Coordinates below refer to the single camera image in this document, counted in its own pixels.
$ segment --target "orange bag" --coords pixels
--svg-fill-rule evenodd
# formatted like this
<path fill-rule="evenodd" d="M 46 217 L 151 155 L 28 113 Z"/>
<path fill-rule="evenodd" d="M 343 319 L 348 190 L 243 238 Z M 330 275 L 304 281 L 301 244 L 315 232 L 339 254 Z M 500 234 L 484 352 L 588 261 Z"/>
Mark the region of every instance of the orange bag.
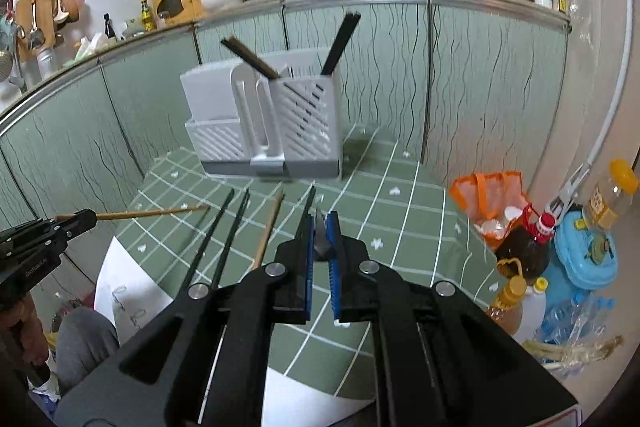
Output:
<path fill-rule="evenodd" d="M 527 195 L 522 191 L 522 174 L 516 171 L 463 176 L 453 182 L 449 194 L 469 220 L 478 225 L 488 219 L 502 217 L 507 206 L 517 206 L 522 210 L 529 204 Z M 498 248 L 517 222 L 513 219 L 500 238 L 493 233 L 483 233 L 487 245 L 492 250 Z"/>

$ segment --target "countertop edge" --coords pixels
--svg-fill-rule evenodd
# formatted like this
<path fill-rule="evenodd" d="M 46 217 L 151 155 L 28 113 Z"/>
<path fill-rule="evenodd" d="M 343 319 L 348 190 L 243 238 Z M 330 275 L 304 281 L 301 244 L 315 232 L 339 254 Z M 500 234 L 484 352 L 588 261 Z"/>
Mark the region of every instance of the countertop edge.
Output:
<path fill-rule="evenodd" d="M 30 98 L 41 93 L 50 84 L 56 82 L 60 78 L 67 76 L 69 73 L 78 72 L 79 74 L 85 74 L 85 67 L 89 65 L 87 70 L 91 67 L 91 62 L 95 61 L 95 66 L 99 67 L 101 62 L 110 60 L 118 55 L 125 54 L 132 51 L 138 45 L 148 44 L 155 40 L 164 38 L 169 34 L 179 34 L 181 32 L 187 32 L 195 30 L 196 28 L 204 28 L 209 25 L 225 23 L 228 20 L 237 19 L 238 17 L 250 16 L 258 13 L 270 12 L 273 10 L 281 10 L 284 7 L 290 7 L 291 9 L 305 9 L 310 7 L 311 4 L 318 7 L 325 7 L 334 3 L 335 0 L 249 0 L 242 3 L 240 6 L 234 6 L 228 9 L 220 10 L 219 12 L 207 15 L 206 17 L 197 20 L 196 22 L 188 22 L 180 25 L 171 26 L 170 28 L 155 30 L 137 37 L 121 41 L 114 46 L 110 46 L 97 54 L 84 58 L 78 62 L 73 63 L 67 68 L 63 68 L 57 71 L 54 75 L 37 84 L 33 89 L 22 95 L 18 100 L 11 103 L 4 111 L 0 112 L 0 136 L 4 134 L 7 127 L 6 120 L 10 119 L 16 110 L 23 106 Z M 343 5 L 348 4 L 366 4 L 376 2 L 392 2 L 394 0 L 341 0 Z M 420 0 L 426 4 L 429 0 Z M 438 6 L 453 6 L 463 7 L 465 9 L 479 9 L 492 13 L 511 16 L 514 18 L 521 18 L 529 22 L 538 22 L 543 25 L 553 26 L 558 29 L 570 28 L 570 19 L 567 15 L 549 10 L 545 7 L 534 4 L 526 0 L 431 0 Z"/>

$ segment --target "person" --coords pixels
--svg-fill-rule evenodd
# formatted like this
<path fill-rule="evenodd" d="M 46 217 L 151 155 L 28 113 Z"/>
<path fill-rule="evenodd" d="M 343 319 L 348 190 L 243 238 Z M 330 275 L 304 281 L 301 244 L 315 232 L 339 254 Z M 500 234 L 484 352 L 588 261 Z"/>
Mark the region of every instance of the person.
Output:
<path fill-rule="evenodd" d="M 22 321 L 20 343 L 22 359 L 42 365 L 49 358 L 49 344 L 30 294 L 13 308 L 0 312 L 0 328 L 8 329 Z M 120 347 L 115 327 L 91 308 L 73 309 L 62 320 L 56 343 L 56 375 L 64 398 L 100 363 Z"/>

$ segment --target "microwave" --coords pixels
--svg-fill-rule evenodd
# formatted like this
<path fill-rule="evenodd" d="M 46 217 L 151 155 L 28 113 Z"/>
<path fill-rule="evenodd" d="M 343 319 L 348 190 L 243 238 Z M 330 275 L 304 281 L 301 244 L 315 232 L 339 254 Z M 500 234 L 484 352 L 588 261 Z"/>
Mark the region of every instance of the microwave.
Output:
<path fill-rule="evenodd" d="M 200 0 L 152 0 L 152 3 L 156 20 L 162 12 L 168 13 L 167 27 L 193 22 L 204 13 Z"/>

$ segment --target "green tiled countertop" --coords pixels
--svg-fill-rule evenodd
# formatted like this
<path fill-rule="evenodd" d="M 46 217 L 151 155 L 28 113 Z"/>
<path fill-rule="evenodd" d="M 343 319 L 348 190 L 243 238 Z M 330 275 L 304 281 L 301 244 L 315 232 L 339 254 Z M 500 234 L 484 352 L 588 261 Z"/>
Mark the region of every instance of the green tiled countertop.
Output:
<path fill-rule="evenodd" d="M 316 205 L 336 210 L 344 235 L 364 241 L 369 256 L 392 266 L 405 280 L 433 285 L 450 280 L 478 305 L 487 306 L 501 277 L 495 257 L 466 216 L 433 182 L 427 169 L 384 130 L 352 127 L 344 142 L 341 180 L 316 183 Z M 294 237 L 311 181 L 263 182 L 252 178 L 209 178 L 193 151 L 180 149 L 156 160 L 129 210 L 209 203 L 202 212 L 144 217 L 122 225 L 116 234 L 132 258 L 167 294 L 174 297 L 215 210 L 230 187 L 232 203 L 219 223 L 196 275 L 210 282 L 242 192 L 250 202 L 233 242 L 222 285 L 249 271 L 258 240 L 282 186 L 278 214 L 264 262 L 276 247 Z M 305 326 L 276 325 L 269 366 L 335 396 L 371 399 L 374 395 L 373 344 L 366 323 L 334 325 L 326 263 L 314 266 L 312 317 Z"/>

